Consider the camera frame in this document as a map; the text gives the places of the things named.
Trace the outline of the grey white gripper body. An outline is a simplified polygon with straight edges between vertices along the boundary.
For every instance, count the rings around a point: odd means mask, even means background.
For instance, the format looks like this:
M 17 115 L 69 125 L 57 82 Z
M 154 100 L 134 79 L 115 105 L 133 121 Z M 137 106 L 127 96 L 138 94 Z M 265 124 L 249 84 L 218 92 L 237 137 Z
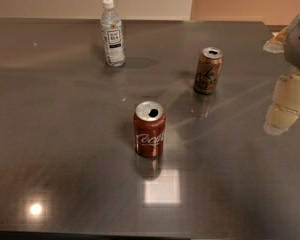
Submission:
M 287 62 L 300 68 L 300 12 L 288 26 L 284 53 Z

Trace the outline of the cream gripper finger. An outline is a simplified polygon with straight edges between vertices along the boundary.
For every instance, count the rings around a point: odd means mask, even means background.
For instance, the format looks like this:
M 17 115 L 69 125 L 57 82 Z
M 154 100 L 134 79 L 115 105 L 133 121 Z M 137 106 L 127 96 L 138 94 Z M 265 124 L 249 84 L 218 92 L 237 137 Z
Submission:
M 276 82 L 264 123 L 269 135 L 281 135 L 300 117 L 300 70 L 289 76 L 281 75 Z
M 283 28 L 264 44 L 263 50 L 273 54 L 283 53 L 287 32 L 288 27 Z

